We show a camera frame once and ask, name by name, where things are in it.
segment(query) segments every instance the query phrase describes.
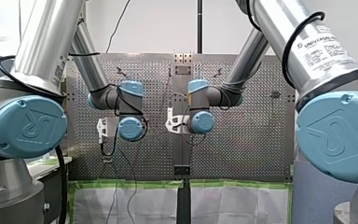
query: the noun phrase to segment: pegboard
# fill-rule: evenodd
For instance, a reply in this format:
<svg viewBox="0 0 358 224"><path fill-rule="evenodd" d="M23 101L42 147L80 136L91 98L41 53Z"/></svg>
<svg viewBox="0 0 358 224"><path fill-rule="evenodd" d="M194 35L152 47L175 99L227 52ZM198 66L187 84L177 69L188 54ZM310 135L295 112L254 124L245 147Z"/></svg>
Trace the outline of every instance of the pegboard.
<svg viewBox="0 0 358 224"><path fill-rule="evenodd" d="M220 85L235 58L192 55L193 78L207 78ZM110 82L118 84L130 79L145 85L148 134L138 143L119 138L117 142L137 179L174 179L172 139L180 135L168 133L165 122L172 93L172 67L178 62L171 54L103 54L101 63ZM221 75L213 77L218 71ZM87 105L88 91L74 62L68 62L66 74L68 148L74 157L70 178L133 179L127 161L118 151L113 163L102 163L96 124L100 118L114 116L114 112L101 112ZM272 91L278 91L280 98L272 99ZM203 144L192 148L191 177L285 180L293 162L293 99L294 91L284 83L279 61L267 56L250 80L241 106L229 111L213 108L216 125ZM105 148L112 150L112 144Z"/></svg>

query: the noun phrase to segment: robotic arm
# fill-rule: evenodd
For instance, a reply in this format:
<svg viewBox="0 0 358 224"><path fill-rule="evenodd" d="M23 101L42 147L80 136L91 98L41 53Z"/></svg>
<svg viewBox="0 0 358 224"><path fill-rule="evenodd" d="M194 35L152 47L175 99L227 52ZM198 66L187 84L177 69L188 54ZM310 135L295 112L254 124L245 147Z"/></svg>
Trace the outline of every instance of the robotic arm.
<svg viewBox="0 0 358 224"><path fill-rule="evenodd" d="M98 57L80 55L94 52L87 27L79 22L84 2L35 2L11 71L1 67L6 76L0 77L0 158L38 157L61 142L67 119L60 85L69 49L76 53L89 104L119 110L118 134L123 139L142 137L143 84L109 84Z"/></svg>
<svg viewBox="0 0 358 224"><path fill-rule="evenodd" d="M299 93L300 150L325 174L358 183L358 63L322 22L324 14L311 14L299 0L237 2L254 18L255 28L222 88L210 87L206 80L189 84L189 130L212 129L210 106L241 103L246 80L270 44L286 81Z"/></svg>

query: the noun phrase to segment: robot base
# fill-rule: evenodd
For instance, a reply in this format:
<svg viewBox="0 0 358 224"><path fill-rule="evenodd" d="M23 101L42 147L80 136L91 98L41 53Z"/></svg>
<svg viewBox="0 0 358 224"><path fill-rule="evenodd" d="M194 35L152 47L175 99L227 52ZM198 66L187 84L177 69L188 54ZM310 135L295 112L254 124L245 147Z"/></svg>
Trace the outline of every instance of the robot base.
<svg viewBox="0 0 358 224"><path fill-rule="evenodd" d="M35 182L29 192L10 201L0 203L0 223L43 224L43 184Z"/></svg>
<svg viewBox="0 0 358 224"><path fill-rule="evenodd" d="M333 224L351 224L350 203L341 203L334 208Z"/></svg>

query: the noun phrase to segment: metal frame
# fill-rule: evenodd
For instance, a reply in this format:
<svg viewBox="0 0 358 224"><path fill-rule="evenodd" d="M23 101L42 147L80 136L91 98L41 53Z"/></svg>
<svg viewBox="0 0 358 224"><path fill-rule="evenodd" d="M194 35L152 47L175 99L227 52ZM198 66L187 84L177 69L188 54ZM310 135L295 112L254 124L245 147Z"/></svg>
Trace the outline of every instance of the metal frame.
<svg viewBox="0 0 358 224"><path fill-rule="evenodd" d="M167 101L167 97L164 100L164 96L160 96L162 93L161 91L158 90L158 88L166 88L166 93L165 96L169 96L172 92L177 91L175 88L175 84L174 82L178 82L180 81L181 84L180 85L185 85L183 86L184 91L182 93L185 93L186 91L186 84L188 82L188 80L184 80L184 79L177 79L175 78L175 81L172 81L172 78L174 77L174 67L177 64L188 64L189 66L192 67L192 76L193 78L200 78L202 77L202 74L200 74L200 71L198 71L198 64L200 63L223 63L225 64L226 68L229 68L233 62L236 59L236 55L191 55L191 57L189 57L189 54L177 54L176 57L174 57L174 54L138 54L138 53L133 53L133 54L103 54L101 55L101 63L102 66L105 70L105 73L108 75L108 78L110 79L110 81L112 80L118 80L118 79L125 79L125 78L129 78L129 77L122 77L121 75L117 74L117 69L114 67L115 64L123 64L124 66L129 66L131 67L132 70L130 71L123 71L124 73L128 72L131 73L131 77L137 80L141 80L143 81L143 83L145 84L145 90L146 91L151 91L148 92L145 95L145 115L147 118L153 120L153 119L158 119L159 117L165 117L166 116L166 104L168 103ZM269 75L271 75L271 78L281 78L279 80L277 80L277 82L279 82L278 84L280 85L280 90L282 92L282 98L280 99L281 101L285 101L286 104L281 104L280 107L278 108L278 110L280 111L280 114L282 115L284 113L284 120L281 120L280 122L284 122L285 124L285 129L282 130L284 133L282 133L282 138L281 141L285 142L285 145L282 146L282 144L278 145L277 147L279 148L273 148L273 150L280 150L282 151L282 153L284 153L284 158L282 158L282 160L284 161L280 161L280 163L284 164L284 174L283 175L279 175L279 176L253 176L253 175L242 175L242 176L235 176L235 175L215 175L215 176L209 176L209 175L195 175L195 174L191 174L189 177L190 178L233 178L233 179L248 179L248 180L259 180L259 181L287 181L290 182L291 181L291 176L290 176L290 165L293 163L293 153L294 153L294 116L295 116L295 110L294 110L294 106L295 106L295 102L294 101L294 95L295 92L293 89L291 89L289 86L285 85L284 87L282 86L282 76L281 76L281 68L280 68L280 63L278 61L278 59L276 57L273 56L266 56L265 59L263 60L264 63L267 63L268 66L272 66L270 72L268 72ZM159 66L163 66L163 68L157 68L158 71L154 71L154 69L156 69L156 67ZM106 174L103 176L97 176L96 174L99 173L99 171L101 171L104 168L104 165L102 165L101 163L101 158L100 158L100 151L97 147L94 147L93 149L91 148L83 148L83 153L85 150L88 150L89 156L88 156L88 165L86 165L86 167L84 166L84 164L80 165L79 164L81 162L84 162L85 158L83 157L83 153L79 153L79 139L76 139L76 122L78 122L79 120L76 120L76 113L78 112L79 109L83 109L83 108L79 108L79 106L81 107L85 107L86 103L85 103L85 92L81 92L81 95L77 95L76 92L76 88L78 88L76 85L84 85L84 83L82 84L79 81L79 74L76 70L76 66L74 64L74 62L71 60L68 62L67 64L67 92L68 92L68 119L69 119L69 127L68 127L68 148L69 148L69 155L73 156L75 158L74 163L71 165L71 169L70 169L70 177L72 179L96 179L96 178L101 178L101 177L109 177L109 178L114 178L116 177L114 175L114 169L113 167L107 167L106 170ZM165 73L167 74L166 78L168 81L162 81L162 76L165 77ZM256 78L261 78L258 77L261 74L256 74L255 77L253 77L252 79ZM151 86L149 85L159 85L158 87L154 87L153 86L153 90L150 89ZM157 105L151 105L150 102L148 103L148 100L153 99L153 100L158 100L158 104ZM177 110L174 113L183 113L183 108L179 110ZM218 113L220 113L218 111L218 109L214 109L213 112L215 112L217 115L216 116L220 116L218 115ZM238 113L238 112L242 112L242 108L232 108L232 113ZM105 117L105 116L113 116L113 112L97 112L97 111L93 111L92 109L87 108L85 112L82 113L87 113L87 115L89 114L89 117L83 117L82 119L84 119L84 122L89 122L88 119L94 119L96 117L99 116L99 118ZM165 158L165 161L162 161L162 163L164 163L165 165L161 166L161 164L158 164L158 161L154 161L156 163L156 166L153 165L153 167L151 167L151 163L148 163L146 165L146 167L141 167L138 166L135 168L135 173L137 173L138 170L143 170L144 172L141 173L139 176L137 176L137 179L143 179L143 180L158 180L158 179L175 179L175 178L182 178L182 176L180 175L175 175L174 174L174 169L173 166L174 165L194 165L192 162L192 160L194 159L194 150L198 150L197 148L192 148L187 150L186 147L179 147L179 144L175 143L175 139L179 139L177 141L182 142L182 136L178 135L178 136L172 136L172 134L168 134L168 135L163 135L160 136L160 133L156 133L155 127L161 128L160 126L164 126L164 122L161 122L161 124L158 124L156 122L150 122L149 126L152 127L152 129L150 130L150 135L149 138L169 138L169 139L164 139L163 141L165 141L165 146L166 149L171 151L172 150L172 154L167 153L166 155L171 155L170 159ZM219 123L217 124L216 127L216 131L217 132L221 132L221 130L219 130ZM145 141L145 144L142 147L143 153L147 153L146 150L148 150L150 147L157 147L157 146L150 146L147 147L147 144L149 144L149 142L147 142L147 140ZM182 157L182 152L185 153L184 154L184 158L189 158L189 160L183 160L182 158L177 158L178 156ZM132 156L132 149L129 148L128 149L128 153L130 154L130 156L128 155L128 157ZM158 174L164 174L162 176L157 176L157 175L148 175L145 170L149 169L150 172L156 172L156 167L159 166L159 169L165 169L164 171L158 172ZM123 169L127 169L127 163L124 161L121 161L120 158L118 158L117 161L117 167L123 167ZM88 171L86 171L86 174L83 175L78 175L78 172L74 172L74 169L89 169ZM118 177L120 178L127 178L127 179L133 179L133 177L131 176L131 174L128 171L118 171Z"/></svg>

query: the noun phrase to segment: wire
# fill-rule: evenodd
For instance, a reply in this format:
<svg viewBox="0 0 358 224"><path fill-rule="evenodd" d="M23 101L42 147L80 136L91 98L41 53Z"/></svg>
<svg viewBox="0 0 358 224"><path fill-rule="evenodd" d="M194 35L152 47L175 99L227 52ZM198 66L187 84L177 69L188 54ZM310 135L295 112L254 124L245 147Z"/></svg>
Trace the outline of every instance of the wire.
<svg viewBox="0 0 358 224"><path fill-rule="evenodd" d="M117 149L121 153L121 155L124 157L124 160L126 160L127 164L130 166L131 174L132 174L133 180L135 181L135 191L130 196L130 198L129 198L128 202L127 202L127 213L129 214L129 216L131 218L132 224L135 224L135 220L133 219L133 216L132 216L131 211L130 211L130 203L131 203L131 200L133 199L133 197L135 197L136 193L138 192L138 182L137 182L136 174L133 171L133 167L131 165L130 160L127 158L126 154L124 154L123 150L121 150L120 147L117 147Z"/></svg>
<svg viewBox="0 0 358 224"><path fill-rule="evenodd" d="M250 75L248 76L246 79L244 80L241 80L241 81L237 81L237 82L230 82L230 83L226 83L226 82L223 82L223 87L227 90L230 90L230 91L234 91L234 92L238 92L238 93L242 93L243 90L245 90L245 87L241 87L241 88L235 88L235 87L231 87L230 85L239 85L239 84L242 84L242 83L245 83L247 80L249 80L250 78L252 78L259 70L260 66L261 66L261 63L258 64L257 68L255 69L255 71Z"/></svg>
<svg viewBox="0 0 358 224"><path fill-rule="evenodd" d="M6 68L2 65L2 62L6 61L6 60L13 60L15 59L16 56L14 55L9 55L9 56L5 56L5 57L0 57L0 71L7 76L8 78L10 78L11 80L13 80L15 83L17 83L18 85L29 89L31 93L33 94L37 94L37 95L44 95L47 97L51 97L51 98L58 98L58 99L64 99L66 98L66 94L56 94L56 93L52 93L50 91L43 91L43 90L39 90L38 88L35 88L33 86L30 86L28 84L25 84L23 82L21 82L20 80L16 79L14 76L12 76L7 70Z"/></svg>
<svg viewBox="0 0 358 224"><path fill-rule="evenodd" d="M223 90L222 90L221 88L219 88L219 87L215 87L215 86L209 86L209 87L219 90L220 93L226 97L226 100L228 101L228 106L227 106L227 108L224 108L224 107L222 107L222 106L219 106L219 108L220 108L221 110L229 110L229 109L231 108L231 100L229 99L227 93L226 93L225 91L223 91Z"/></svg>
<svg viewBox="0 0 358 224"><path fill-rule="evenodd" d="M251 11L251 1L246 0L246 10L248 11L248 18L249 22L254 26L254 28L261 32L260 27L255 23L254 18L252 17L252 11Z"/></svg>
<svg viewBox="0 0 358 224"><path fill-rule="evenodd" d="M69 53L69 56L72 57L89 57L89 56L96 56L100 55L100 52L94 52L94 53Z"/></svg>
<svg viewBox="0 0 358 224"><path fill-rule="evenodd" d="M106 153L103 149L103 143L100 144L100 148L101 148L101 154L105 157L112 157L113 154L115 153L116 150L116 143L117 143L117 132L118 132L118 127L116 128L116 132L115 132L115 137L113 138L113 150L111 153Z"/></svg>
<svg viewBox="0 0 358 224"><path fill-rule="evenodd" d="M66 221L66 202L68 200L68 179L66 178L66 169L65 169L65 161L63 159L62 151L60 145L55 147L55 151L57 154L58 164L60 165L60 173L61 173L61 213L59 224L65 224Z"/></svg>
<svg viewBox="0 0 358 224"><path fill-rule="evenodd" d="M186 107L186 109L185 109L185 113L184 113L183 116L182 116L182 124L185 124L185 115L186 115L186 113L187 113L187 111L188 111L189 108L190 108L190 105L187 105L187 107ZM182 129L182 139L185 139L186 143L188 143L191 147L199 146L201 143L203 143L203 141L205 140L205 138L206 138L206 133L203 135L202 139L201 139L198 143L192 144L192 143L190 143L189 141L187 141L187 139L185 139L185 137L184 137L184 132L183 132L183 129Z"/></svg>
<svg viewBox="0 0 358 224"><path fill-rule="evenodd" d="M113 36L114 36L114 35L116 34L116 32L117 32L118 26L120 25L121 19L123 18L124 13L126 12L127 6L129 5L130 1L131 1L131 0L128 0L127 3L126 3L126 6L124 6L123 11L121 12L120 17L118 18L115 31L110 35L109 44L108 44L108 46L107 46L106 53L109 52L110 46L112 45Z"/></svg>
<svg viewBox="0 0 358 224"><path fill-rule="evenodd" d="M117 195L118 177L117 177L117 168L116 168L114 162L113 162L113 169L114 169L114 171L115 171L116 184L115 184L115 191L113 192L113 196L112 196L112 197L113 197L113 201L112 201L112 204L110 205L109 213L107 214L106 224L109 224L109 218L110 218L110 215L112 214L113 207L115 206L116 195Z"/></svg>
<svg viewBox="0 0 358 224"><path fill-rule="evenodd" d="M132 140L130 142L139 142L141 141L142 139L144 139L144 137L146 136L147 134L147 131L149 130L149 124L147 123L147 120L145 119L145 117L142 117L142 120L144 121L145 123L145 130L144 130L144 133L142 134L142 136L138 139L135 139L135 140Z"/></svg>
<svg viewBox="0 0 358 224"><path fill-rule="evenodd" d="M121 88L120 88L120 86L117 86L116 90L117 90L117 96L118 96L118 98L119 98L122 102L124 102L127 106L131 107L133 110L135 110L136 112L138 112L139 115L143 115L143 114L144 114L141 110L139 110L138 108L136 108L135 106L131 105L129 102L127 102L126 100L124 100L124 98L123 98L123 96L122 96L122 94L121 94Z"/></svg>
<svg viewBox="0 0 358 224"><path fill-rule="evenodd" d="M186 142L187 142L189 145L191 145L192 147L197 147L197 146L199 146L199 145L201 145L201 144L203 143L203 141L205 140L205 138L206 138L206 133L202 136L202 139L201 139L198 143L196 143L196 144L190 143L190 142L188 142L187 140L186 140Z"/></svg>
<svg viewBox="0 0 358 224"><path fill-rule="evenodd" d="M295 43L298 35L304 30L304 28L310 24L311 22L315 20L324 20L325 14L322 11L314 12L310 16L308 16L304 21L302 21L295 31L290 36L289 40L286 43L286 46L284 47L283 55L282 55L282 72L284 80L289 84L292 88L295 89L295 85L293 85L293 82L289 78L289 71L288 71L288 62L289 62L289 54L290 50L292 49L293 44Z"/></svg>

